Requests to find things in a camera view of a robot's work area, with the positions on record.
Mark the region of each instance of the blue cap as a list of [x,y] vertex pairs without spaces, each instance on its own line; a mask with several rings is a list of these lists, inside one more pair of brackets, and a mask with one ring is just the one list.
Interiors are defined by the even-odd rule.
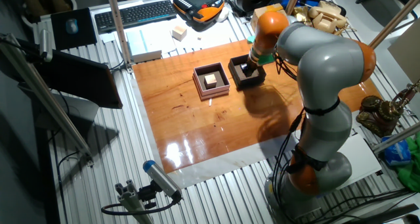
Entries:
[[155,163],[155,161],[153,161],[153,160],[148,160],[148,161],[145,161],[144,163],[143,163],[143,170],[144,170],[144,172],[146,172],[147,173],[147,171],[154,165],[154,164],[156,164]]

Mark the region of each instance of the green cloth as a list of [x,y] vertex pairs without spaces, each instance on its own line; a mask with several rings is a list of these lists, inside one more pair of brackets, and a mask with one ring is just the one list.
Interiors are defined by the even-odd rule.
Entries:
[[401,183],[412,191],[420,192],[420,132],[415,136],[416,140],[413,140],[411,137],[406,139],[411,153],[411,163],[396,169]]
[[[247,41],[248,41],[248,43],[254,43],[255,36],[249,36],[247,38]],[[264,55],[264,56],[261,56],[260,59],[258,60],[258,65],[263,66],[263,65],[271,63],[271,62],[274,62],[273,55],[272,54]]]

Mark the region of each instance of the metal pole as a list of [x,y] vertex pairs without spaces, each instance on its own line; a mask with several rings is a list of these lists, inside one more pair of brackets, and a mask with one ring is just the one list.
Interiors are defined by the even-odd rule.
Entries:
[[413,126],[401,131],[401,133],[398,133],[394,136],[392,136],[391,138],[389,138],[387,141],[382,142],[380,144],[378,144],[377,146],[375,146],[375,148],[373,149],[373,152],[375,154],[380,153],[380,151],[388,148],[389,146],[400,142],[401,140],[414,135],[415,133],[420,131],[420,122],[417,122],[416,124],[414,124]]
[[[19,45],[18,41],[13,35],[8,35],[5,38],[8,42]],[[25,82],[31,87],[37,98],[42,102],[51,116],[56,120],[66,135],[72,140],[75,146],[82,152],[91,156],[91,150],[79,131],[76,129],[67,114],[61,108],[59,103],[55,100],[49,91],[47,84],[45,84],[38,71],[33,64],[28,63],[20,49],[0,43],[0,50],[5,54],[10,63],[16,68],[16,71],[22,76]]]
[[114,18],[115,27],[117,29],[119,44],[121,46],[121,51],[123,53],[124,63],[131,63],[131,57],[129,52],[129,47],[127,45],[127,40],[125,39],[123,21],[121,20],[121,15],[119,13],[118,1],[109,0],[111,6],[112,17]]
[[420,0],[409,0],[407,4],[400,10],[400,12],[383,28],[383,30],[375,37],[369,46],[375,49],[382,41],[388,36],[388,34],[395,29],[395,27],[402,21],[404,17],[410,13]]
[[289,0],[289,3],[286,6],[286,14],[291,15],[293,9],[295,8],[297,0]]

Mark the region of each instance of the wooden cube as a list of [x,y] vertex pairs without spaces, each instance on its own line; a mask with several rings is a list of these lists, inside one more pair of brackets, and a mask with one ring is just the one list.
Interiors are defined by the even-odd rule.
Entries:
[[214,74],[204,76],[204,86],[206,89],[215,88],[217,84],[217,80]]
[[186,28],[182,26],[177,26],[172,30],[172,37],[178,41],[182,41],[186,36]]
[[251,27],[252,27],[252,30],[254,30],[254,32],[257,29],[258,19],[267,11],[275,11],[275,12],[286,15],[286,12],[283,10],[283,7],[280,4],[274,4],[267,7],[261,7],[261,8],[255,9],[254,14],[252,15],[252,19],[251,19]]

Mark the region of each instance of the black box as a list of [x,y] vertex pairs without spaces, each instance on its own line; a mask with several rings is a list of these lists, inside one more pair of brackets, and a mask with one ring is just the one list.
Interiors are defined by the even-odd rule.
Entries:
[[249,77],[242,72],[241,64],[245,64],[247,59],[248,55],[243,55],[231,58],[229,61],[229,71],[234,78],[238,90],[260,85],[265,80],[266,73],[263,67],[258,67],[257,70],[252,73],[252,76]]

